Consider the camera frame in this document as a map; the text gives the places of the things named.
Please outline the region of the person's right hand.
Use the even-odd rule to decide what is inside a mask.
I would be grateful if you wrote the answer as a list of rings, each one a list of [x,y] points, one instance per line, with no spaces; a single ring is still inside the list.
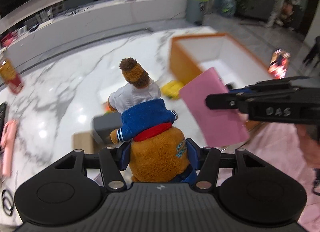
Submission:
[[[319,169],[320,148],[319,143],[313,140],[307,133],[305,125],[296,124],[296,131],[299,139],[299,147],[302,151],[306,164],[310,168]]]

